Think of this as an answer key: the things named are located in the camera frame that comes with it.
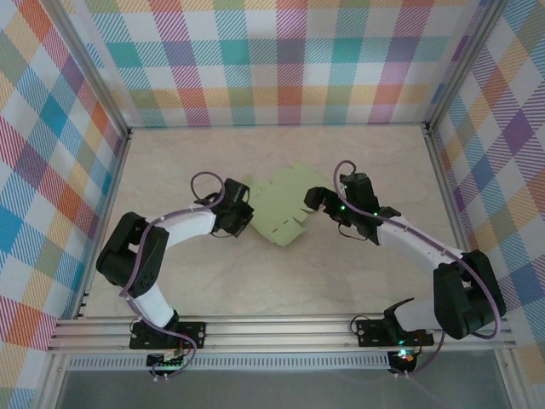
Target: wall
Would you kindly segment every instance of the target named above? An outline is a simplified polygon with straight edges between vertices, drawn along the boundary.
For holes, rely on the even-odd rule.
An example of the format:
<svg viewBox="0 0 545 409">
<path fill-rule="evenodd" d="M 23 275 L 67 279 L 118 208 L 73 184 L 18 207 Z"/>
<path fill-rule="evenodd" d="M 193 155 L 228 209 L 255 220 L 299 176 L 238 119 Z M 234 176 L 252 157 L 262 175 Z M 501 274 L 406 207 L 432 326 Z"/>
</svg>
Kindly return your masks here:
<svg viewBox="0 0 545 409">
<path fill-rule="evenodd" d="M 121 146 L 37 0 L 0 0 L 0 408 L 27 407 Z"/>
<path fill-rule="evenodd" d="M 439 126 L 473 247 L 496 271 L 534 390 L 545 398 L 545 2 L 508 4 Z"/>
<path fill-rule="evenodd" d="M 63 3 L 127 121 L 169 127 L 420 123 L 485 2 Z"/>
</svg>

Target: checkered backdrop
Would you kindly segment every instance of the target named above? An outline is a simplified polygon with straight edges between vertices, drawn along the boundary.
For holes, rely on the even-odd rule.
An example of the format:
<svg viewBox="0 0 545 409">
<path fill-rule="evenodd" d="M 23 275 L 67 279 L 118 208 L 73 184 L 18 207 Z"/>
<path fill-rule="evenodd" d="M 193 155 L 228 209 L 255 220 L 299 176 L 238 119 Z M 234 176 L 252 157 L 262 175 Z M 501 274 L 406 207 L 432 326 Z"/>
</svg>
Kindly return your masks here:
<svg viewBox="0 0 545 409">
<path fill-rule="evenodd" d="M 545 401 L 545 0 L 512 0 L 439 126 L 473 247 L 499 279 Z"/>
<path fill-rule="evenodd" d="M 38 0 L 0 10 L 0 408 L 21 409 L 71 310 L 121 138 Z"/>
<path fill-rule="evenodd" d="M 170 127 L 420 123 L 486 1 L 63 3 L 128 123 Z"/>
</svg>

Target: green cloth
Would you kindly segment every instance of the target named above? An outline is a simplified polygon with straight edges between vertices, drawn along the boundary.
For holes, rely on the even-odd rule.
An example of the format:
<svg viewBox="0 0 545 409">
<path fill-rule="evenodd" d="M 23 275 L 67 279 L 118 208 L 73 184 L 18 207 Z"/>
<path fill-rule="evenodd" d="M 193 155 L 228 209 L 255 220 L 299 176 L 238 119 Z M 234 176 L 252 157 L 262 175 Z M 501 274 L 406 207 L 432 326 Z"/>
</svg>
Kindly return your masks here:
<svg viewBox="0 0 545 409">
<path fill-rule="evenodd" d="M 250 205 L 254 208 L 251 225 L 263 237 L 276 245 L 288 245 L 305 231 L 302 223 L 312 212 L 303 202 L 307 190 L 321 186 L 331 188 L 331 182 L 304 164 L 276 170 L 271 180 L 253 181 L 250 187 Z"/>
</svg>

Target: ventilation grille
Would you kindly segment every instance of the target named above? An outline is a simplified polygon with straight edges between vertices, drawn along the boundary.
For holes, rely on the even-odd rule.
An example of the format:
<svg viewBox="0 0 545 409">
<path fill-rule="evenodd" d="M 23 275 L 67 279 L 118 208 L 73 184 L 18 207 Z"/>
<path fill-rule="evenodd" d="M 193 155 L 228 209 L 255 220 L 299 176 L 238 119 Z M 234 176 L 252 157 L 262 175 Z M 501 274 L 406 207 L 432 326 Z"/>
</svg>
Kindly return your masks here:
<svg viewBox="0 0 545 409">
<path fill-rule="evenodd" d="M 177 369 L 177 366 L 161 366 Z M 188 369 L 228 371 L 308 371 L 320 369 L 386 369 L 387 353 L 328 354 L 207 354 L 198 353 Z M 144 354 L 73 355 L 68 371 L 141 371 L 146 367 Z"/>
</svg>

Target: beige floor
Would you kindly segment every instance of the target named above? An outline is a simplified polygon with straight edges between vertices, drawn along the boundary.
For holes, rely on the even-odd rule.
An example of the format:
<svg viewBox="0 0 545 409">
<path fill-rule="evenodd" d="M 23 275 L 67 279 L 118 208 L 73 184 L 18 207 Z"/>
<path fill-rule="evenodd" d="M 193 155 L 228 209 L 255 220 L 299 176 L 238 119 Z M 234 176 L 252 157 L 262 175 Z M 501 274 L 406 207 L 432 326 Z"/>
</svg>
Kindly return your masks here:
<svg viewBox="0 0 545 409">
<path fill-rule="evenodd" d="M 242 179 L 269 176 L 299 160 L 330 178 L 350 158 L 381 201 L 446 244 L 454 239 L 432 165 L 416 126 L 320 126 L 137 130 L 109 232 L 122 214 L 157 216 L 192 202 L 189 179 L 200 170 Z M 200 192 L 216 189 L 201 181 Z M 199 237 L 168 251 L 158 283 L 180 314 L 336 314 L 379 312 L 426 296 L 429 275 L 371 242 L 345 239 L 324 214 L 286 247 L 252 227 L 238 239 Z M 119 289 L 96 274 L 88 316 L 131 315 Z"/>
</svg>

